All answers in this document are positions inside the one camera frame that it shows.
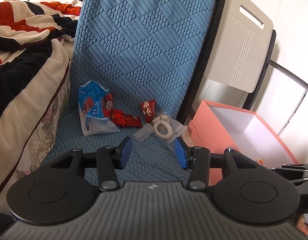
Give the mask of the person's right hand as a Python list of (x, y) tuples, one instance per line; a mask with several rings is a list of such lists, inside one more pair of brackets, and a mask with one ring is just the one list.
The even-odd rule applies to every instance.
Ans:
[(297, 221), (297, 228), (308, 236), (308, 224), (305, 223), (304, 215), (300, 215), (298, 221)]

